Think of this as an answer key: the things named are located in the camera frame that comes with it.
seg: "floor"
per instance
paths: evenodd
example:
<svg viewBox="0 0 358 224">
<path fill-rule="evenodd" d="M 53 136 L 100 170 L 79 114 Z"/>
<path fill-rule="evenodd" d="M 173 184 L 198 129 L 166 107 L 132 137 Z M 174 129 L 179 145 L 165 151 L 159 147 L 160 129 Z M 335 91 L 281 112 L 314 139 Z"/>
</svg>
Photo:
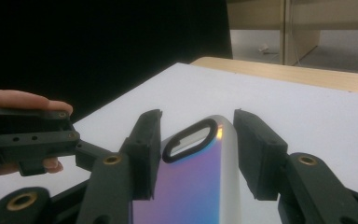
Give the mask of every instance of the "floor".
<svg viewBox="0 0 358 224">
<path fill-rule="evenodd" d="M 232 30 L 234 59 L 279 63 L 279 31 Z M 321 31 L 319 45 L 296 66 L 358 72 L 358 30 Z"/>
</svg>

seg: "human hand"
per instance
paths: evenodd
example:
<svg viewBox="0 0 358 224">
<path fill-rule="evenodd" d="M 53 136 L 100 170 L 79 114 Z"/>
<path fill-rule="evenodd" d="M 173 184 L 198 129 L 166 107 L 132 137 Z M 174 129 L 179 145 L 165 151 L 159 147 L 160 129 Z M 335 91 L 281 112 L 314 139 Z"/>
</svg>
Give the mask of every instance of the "human hand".
<svg viewBox="0 0 358 224">
<path fill-rule="evenodd" d="M 17 109 L 65 110 L 72 114 L 73 108 L 65 102 L 51 101 L 46 97 L 24 91 L 0 91 L 0 107 Z M 48 173 L 55 174 L 63 169 L 57 158 L 43 160 Z M 7 175 L 19 171 L 16 163 L 4 164 L 0 167 L 0 175 Z"/>
</svg>

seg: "white table surface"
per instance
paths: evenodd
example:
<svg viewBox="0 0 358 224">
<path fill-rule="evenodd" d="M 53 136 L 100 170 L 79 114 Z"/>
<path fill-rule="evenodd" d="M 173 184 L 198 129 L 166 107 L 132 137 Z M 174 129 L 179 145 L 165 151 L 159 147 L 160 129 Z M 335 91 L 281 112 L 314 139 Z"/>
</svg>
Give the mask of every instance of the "white table surface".
<svg viewBox="0 0 358 224">
<path fill-rule="evenodd" d="M 81 138 L 118 151 L 139 116 L 161 109 L 166 138 L 210 115 L 233 120 L 234 110 L 257 114 L 289 145 L 323 159 L 341 182 L 358 191 L 358 93 L 176 64 L 75 124 Z M 0 199 L 13 190 L 40 186 L 55 195 L 90 173 L 61 158 L 55 175 L 0 176 Z M 253 199 L 241 178 L 243 223 L 279 223 L 276 202 Z"/>
</svg>

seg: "smartphone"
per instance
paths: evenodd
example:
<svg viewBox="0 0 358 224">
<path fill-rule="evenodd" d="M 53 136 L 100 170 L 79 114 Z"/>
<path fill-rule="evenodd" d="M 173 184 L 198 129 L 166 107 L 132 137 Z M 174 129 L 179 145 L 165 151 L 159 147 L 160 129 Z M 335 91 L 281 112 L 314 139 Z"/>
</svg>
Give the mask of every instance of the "smartphone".
<svg viewBox="0 0 358 224">
<path fill-rule="evenodd" d="M 162 141 L 154 197 L 134 201 L 134 224 L 241 223 L 237 134 L 222 116 Z"/>
</svg>

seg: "phone back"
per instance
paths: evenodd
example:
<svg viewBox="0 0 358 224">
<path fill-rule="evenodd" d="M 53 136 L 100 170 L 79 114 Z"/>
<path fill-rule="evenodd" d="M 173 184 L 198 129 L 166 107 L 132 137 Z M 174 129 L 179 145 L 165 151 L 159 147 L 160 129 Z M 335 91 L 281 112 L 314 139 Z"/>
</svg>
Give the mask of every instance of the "phone back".
<svg viewBox="0 0 358 224">
<path fill-rule="evenodd" d="M 134 224 L 241 223 L 237 134 L 211 116 L 162 142 L 152 201 L 133 202 Z"/>
</svg>

